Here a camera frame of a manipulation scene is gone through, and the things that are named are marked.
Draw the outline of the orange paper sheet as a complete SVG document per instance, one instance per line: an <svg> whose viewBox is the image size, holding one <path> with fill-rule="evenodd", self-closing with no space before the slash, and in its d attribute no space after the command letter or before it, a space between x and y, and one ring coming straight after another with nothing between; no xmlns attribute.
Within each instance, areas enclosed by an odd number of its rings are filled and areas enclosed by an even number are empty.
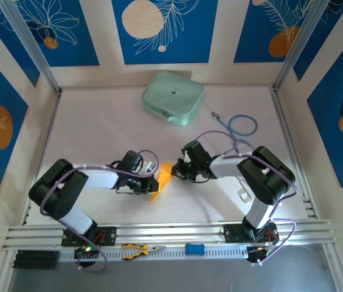
<svg viewBox="0 0 343 292"><path fill-rule="evenodd" d="M171 174L172 167L173 167L173 164L171 162L163 161L160 163L160 166L158 167L154 175L157 182L159 183L159 188L157 192L151 193L150 204L153 204L156 198L160 195L160 193L163 191L163 189L172 179L172 174Z"/></svg>

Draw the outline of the clear plastic clip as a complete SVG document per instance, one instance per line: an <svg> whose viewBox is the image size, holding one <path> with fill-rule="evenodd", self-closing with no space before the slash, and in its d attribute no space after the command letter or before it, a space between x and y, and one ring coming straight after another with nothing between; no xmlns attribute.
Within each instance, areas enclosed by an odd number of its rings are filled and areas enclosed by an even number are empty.
<svg viewBox="0 0 343 292"><path fill-rule="evenodd" d="M238 176L237 180L238 180L238 183L240 185L240 188L237 191L239 198L245 204L251 203L253 201L253 197L251 195L251 189L248 186L246 180L244 178L242 178L241 176Z"/></svg>

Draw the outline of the blue stethoscope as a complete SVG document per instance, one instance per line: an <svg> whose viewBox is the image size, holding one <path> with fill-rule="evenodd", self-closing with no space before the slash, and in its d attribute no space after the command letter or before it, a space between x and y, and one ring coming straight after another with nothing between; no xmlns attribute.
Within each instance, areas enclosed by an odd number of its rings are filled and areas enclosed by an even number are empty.
<svg viewBox="0 0 343 292"><path fill-rule="evenodd" d="M258 130L258 123L255 118L247 114L236 114L225 122L216 112L211 112L211 116L226 129L233 140L233 151L236 154L241 154L240 147L246 147L248 151L254 149L248 138Z"/></svg>

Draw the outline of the mint green zip case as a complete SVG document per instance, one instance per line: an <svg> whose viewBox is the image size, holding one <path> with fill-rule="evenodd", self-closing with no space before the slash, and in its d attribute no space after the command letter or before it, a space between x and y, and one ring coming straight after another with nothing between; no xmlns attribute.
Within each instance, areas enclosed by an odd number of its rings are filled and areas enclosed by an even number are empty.
<svg viewBox="0 0 343 292"><path fill-rule="evenodd" d="M142 93L143 109L166 121L186 126L203 99L204 86L168 71L158 72Z"/></svg>

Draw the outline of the blue sponge block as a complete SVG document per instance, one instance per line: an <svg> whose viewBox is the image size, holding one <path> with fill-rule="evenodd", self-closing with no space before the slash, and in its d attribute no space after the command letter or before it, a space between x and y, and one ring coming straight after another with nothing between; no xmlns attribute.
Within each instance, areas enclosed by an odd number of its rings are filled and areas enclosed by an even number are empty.
<svg viewBox="0 0 343 292"><path fill-rule="evenodd" d="M204 256L206 254L205 245L186 243L185 254L189 256Z"/></svg>

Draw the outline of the black bar stack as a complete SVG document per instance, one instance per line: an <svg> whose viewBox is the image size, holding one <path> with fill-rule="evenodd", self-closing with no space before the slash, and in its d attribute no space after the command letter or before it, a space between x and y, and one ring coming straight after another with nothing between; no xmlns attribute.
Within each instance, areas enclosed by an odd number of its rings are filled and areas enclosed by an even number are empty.
<svg viewBox="0 0 343 292"><path fill-rule="evenodd" d="M55 269L59 258L59 251L18 250L12 268Z"/></svg>

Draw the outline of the aluminium frame rail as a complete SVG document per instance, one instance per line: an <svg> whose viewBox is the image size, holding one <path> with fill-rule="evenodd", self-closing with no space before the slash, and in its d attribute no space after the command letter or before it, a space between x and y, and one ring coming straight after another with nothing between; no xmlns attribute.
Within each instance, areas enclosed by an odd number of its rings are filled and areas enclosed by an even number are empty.
<svg viewBox="0 0 343 292"><path fill-rule="evenodd" d="M217 223L170 223L170 224L106 224L100 227L116 227L116 242L140 245L184 246L186 243L214 245L251 245L260 243L226 243L223 226L234 222ZM276 223L279 240L288 245L307 245L315 243L335 243L337 236L328 220L297 220L289 223L279 220ZM61 246L63 227L60 225L27 225L9 228L3 249L61 249L77 248Z"/></svg>

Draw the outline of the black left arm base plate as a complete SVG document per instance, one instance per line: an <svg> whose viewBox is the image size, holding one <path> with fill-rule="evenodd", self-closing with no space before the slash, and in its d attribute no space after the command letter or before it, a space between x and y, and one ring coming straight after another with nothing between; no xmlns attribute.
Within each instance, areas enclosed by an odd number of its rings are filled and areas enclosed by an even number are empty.
<svg viewBox="0 0 343 292"><path fill-rule="evenodd" d="M89 231L83 234L84 238L97 246L114 246L116 242L116 227L91 227ZM79 247L88 243L78 235L68 229L63 230L61 246L64 247Z"/></svg>

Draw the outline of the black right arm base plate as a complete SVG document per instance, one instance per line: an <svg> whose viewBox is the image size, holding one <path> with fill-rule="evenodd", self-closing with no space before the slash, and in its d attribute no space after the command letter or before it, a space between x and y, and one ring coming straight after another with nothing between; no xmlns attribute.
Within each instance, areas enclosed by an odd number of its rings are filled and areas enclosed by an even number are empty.
<svg viewBox="0 0 343 292"><path fill-rule="evenodd" d="M226 243L273 243L279 242L277 226L267 222L262 228L255 229L246 224L225 224L223 234Z"/></svg>

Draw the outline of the aluminium frame post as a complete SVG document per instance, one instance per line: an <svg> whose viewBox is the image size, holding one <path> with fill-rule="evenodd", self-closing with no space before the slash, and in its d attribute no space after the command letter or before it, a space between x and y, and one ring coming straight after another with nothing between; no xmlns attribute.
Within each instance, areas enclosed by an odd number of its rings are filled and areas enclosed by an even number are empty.
<svg viewBox="0 0 343 292"><path fill-rule="evenodd" d="M329 2L330 0L313 0L311 10L307 13L299 33L297 34L288 55L285 57L279 74L272 85L275 93L278 93L290 71L299 59Z"/></svg>
<svg viewBox="0 0 343 292"><path fill-rule="evenodd" d="M50 66L38 43L34 39L30 29L28 28L28 25L26 24L14 2L12 0L0 0L0 8L23 47L27 51L29 57L32 59L35 66L44 77L46 83L59 96L61 94L61 88L59 87L52 71L50 70Z"/></svg>

